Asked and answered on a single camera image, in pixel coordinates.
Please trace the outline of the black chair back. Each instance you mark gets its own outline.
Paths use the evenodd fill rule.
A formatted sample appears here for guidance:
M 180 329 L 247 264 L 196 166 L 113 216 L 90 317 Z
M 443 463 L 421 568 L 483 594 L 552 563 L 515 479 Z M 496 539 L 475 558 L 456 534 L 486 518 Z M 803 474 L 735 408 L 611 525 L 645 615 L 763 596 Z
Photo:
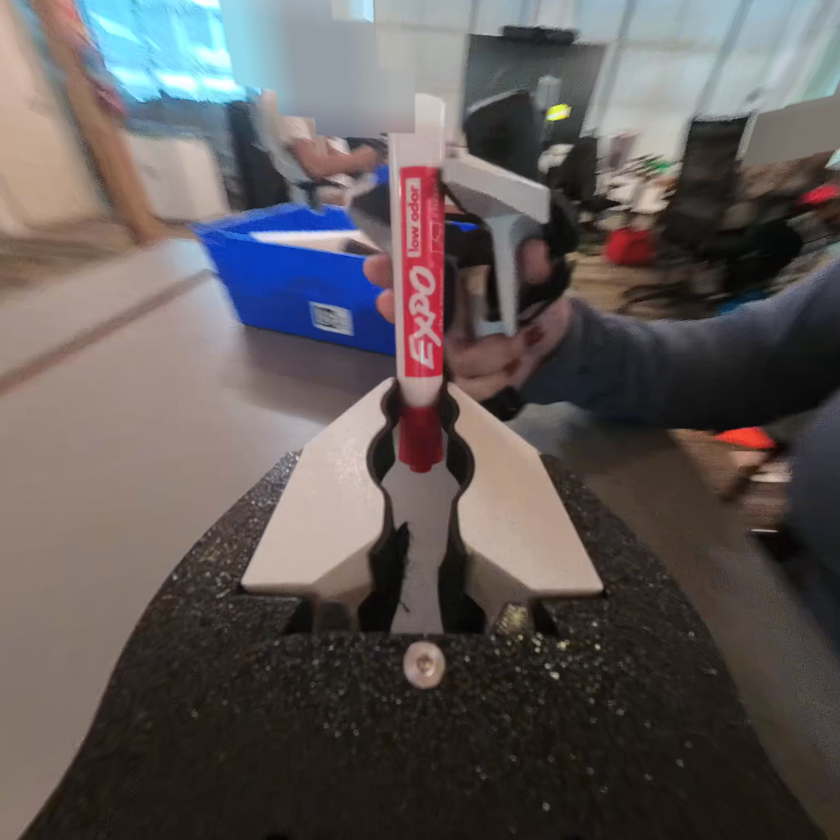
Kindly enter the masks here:
M 247 101 L 231 101 L 225 107 L 227 131 L 247 210 L 273 207 L 289 199 L 287 181 L 259 143 L 252 110 Z

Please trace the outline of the red white dry-erase marker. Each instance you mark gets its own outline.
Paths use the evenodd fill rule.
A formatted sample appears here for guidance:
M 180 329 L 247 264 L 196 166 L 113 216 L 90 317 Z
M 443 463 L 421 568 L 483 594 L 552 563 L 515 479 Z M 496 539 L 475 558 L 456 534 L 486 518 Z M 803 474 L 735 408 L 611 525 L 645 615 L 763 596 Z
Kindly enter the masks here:
M 398 457 L 424 474 L 443 458 L 445 104 L 418 93 L 413 133 L 388 139 L 396 379 L 402 404 Z

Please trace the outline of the black mesh office chair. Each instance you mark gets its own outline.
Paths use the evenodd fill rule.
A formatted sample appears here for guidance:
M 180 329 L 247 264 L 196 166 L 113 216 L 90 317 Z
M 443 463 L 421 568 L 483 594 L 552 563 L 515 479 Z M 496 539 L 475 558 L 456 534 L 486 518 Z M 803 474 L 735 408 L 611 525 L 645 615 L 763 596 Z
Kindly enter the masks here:
M 690 121 L 677 183 L 661 217 L 667 240 L 698 242 L 719 230 L 733 203 L 739 150 L 750 118 L 746 113 Z

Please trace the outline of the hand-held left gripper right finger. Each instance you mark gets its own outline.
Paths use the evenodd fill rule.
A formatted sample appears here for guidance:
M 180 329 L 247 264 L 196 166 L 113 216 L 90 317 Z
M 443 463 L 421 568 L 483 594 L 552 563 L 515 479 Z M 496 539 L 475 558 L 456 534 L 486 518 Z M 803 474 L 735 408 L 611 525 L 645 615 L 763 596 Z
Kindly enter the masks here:
M 457 484 L 437 572 L 444 633 L 488 633 L 509 606 L 541 626 L 545 602 L 602 595 L 539 451 L 454 384 L 440 417 Z

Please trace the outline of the white rounded object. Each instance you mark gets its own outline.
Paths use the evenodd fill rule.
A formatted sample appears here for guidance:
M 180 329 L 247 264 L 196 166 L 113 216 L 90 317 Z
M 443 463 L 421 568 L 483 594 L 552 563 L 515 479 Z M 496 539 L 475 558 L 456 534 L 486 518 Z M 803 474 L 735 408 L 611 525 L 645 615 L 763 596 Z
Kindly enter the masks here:
M 380 252 L 360 230 L 267 230 L 249 236 L 262 245 L 323 251 L 351 256 L 372 256 Z

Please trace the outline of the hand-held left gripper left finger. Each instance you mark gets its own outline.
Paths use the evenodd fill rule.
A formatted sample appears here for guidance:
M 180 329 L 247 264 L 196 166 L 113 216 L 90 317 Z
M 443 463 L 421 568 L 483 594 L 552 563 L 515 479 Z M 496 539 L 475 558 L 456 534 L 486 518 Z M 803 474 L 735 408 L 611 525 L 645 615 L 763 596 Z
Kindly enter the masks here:
M 314 626 L 387 633 L 405 579 L 410 532 L 383 479 L 396 462 L 402 407 L 385 380 L 300 452 L 241 580 L 250 595 L 296 597 Z

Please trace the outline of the orange traffic cone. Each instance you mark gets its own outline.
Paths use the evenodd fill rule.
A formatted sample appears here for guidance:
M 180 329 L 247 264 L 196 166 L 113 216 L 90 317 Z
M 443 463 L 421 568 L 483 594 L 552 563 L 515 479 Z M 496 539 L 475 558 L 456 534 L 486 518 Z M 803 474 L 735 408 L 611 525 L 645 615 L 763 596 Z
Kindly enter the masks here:
M 770 452 L 777 449 L 777 441 L 763 427 L 741 427 L 714 434 L 718 442 L 735 448 Z

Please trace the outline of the white recycling cabinet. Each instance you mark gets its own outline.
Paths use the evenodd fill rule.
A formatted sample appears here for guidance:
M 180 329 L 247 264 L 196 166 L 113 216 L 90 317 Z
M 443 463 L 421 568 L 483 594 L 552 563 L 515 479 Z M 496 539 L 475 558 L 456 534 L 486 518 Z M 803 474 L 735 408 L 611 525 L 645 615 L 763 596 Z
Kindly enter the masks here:
M 217 158 L 204 140 L 136 133 L 125 139 L 160 220 L 204 223 L 230 213 Z

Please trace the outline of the person's right hand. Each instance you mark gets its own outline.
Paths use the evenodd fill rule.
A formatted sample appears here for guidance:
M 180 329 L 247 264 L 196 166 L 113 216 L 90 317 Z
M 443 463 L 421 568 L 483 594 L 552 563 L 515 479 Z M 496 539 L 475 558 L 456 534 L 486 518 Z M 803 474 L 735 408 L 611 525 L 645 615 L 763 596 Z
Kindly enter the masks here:
M 532 285 L 547 282 L 552 272 L 548 244 L 536 238 L 524 241 L 518 266 L 522 281 Z M 451 380 L 478 403 L 497 396 L 507 387 L 519 392 L 560 346 L 574 314 L 572 300 L 561 297 L 513 337 L 492 334 L 477 338 L 469 312 L 470 293 L 485 289 L 489 272 L 488 266 L 458 272 L 455 314 L 444 342 Z M 376 302 L 378 311 L 385 320 L 396 323 L 391 258 L 384 253 L 368 257 L 364 274 L 368 281 L 383 289 Z

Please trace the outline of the blue bin with white label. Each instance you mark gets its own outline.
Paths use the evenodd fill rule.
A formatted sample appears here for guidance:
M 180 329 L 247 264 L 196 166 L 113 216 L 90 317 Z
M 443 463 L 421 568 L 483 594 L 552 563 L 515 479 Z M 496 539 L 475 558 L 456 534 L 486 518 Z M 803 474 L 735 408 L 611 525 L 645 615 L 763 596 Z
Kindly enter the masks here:
M 262 245 L 252 232 L 357 229 L 340 206 L 284 203 L 192 224 L 242 324 L 377 354 L 395 353 L 364 256 Z

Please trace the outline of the large black display screen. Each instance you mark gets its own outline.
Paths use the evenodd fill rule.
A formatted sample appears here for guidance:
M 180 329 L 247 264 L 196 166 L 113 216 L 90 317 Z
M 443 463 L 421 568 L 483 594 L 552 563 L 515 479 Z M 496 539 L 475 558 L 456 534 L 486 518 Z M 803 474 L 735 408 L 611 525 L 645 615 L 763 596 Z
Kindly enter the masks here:
M 584 130 L 606 45 L 575 40 L 469 35 L 461 84 L 461 118 L 475 103 L 509 91 L 525 90 L 538 98 L 540 80 L 559 80 L 552 105 L 569 108 L 567 117 L 545 123 L 542 146 L 572 144 Z

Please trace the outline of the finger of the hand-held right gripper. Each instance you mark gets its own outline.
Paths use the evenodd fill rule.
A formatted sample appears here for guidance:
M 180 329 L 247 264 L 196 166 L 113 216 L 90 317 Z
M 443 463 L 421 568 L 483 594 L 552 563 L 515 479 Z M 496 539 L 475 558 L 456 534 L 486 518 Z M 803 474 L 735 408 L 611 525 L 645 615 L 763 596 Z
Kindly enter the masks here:
M 478 157 L 448 158 L 440 174 L 453 202 L 468 214 L 484 220 L 512 214 L 537 224 L 550 221 L 550 190 L 529 178 Z
M 346 192 L 346 214 L 375 247 L 393 255 L 391 179 L 384 175 L 360 178 Z

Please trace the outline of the wooden support post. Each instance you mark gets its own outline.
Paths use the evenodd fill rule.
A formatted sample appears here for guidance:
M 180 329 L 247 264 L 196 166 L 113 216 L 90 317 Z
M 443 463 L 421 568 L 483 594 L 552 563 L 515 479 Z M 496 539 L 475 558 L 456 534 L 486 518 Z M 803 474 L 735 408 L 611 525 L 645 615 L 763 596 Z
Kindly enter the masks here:
M 137 244 L 161 242 L 167 233 L 152 212 L 124 136 L 123 101 L 77 3 L 34 1 L 30 6 L 63 78 L 73 118 L 104 195 Z

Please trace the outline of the large paned window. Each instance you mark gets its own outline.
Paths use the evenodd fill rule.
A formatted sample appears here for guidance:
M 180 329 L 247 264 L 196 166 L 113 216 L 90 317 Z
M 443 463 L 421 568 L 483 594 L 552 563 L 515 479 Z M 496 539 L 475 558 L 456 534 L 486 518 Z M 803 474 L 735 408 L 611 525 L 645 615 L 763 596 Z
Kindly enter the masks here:
M 246 101 L 235 81 L 217 1 L 80 1 L 80 14 L 121 93 L 137 102 L 169 97 Z

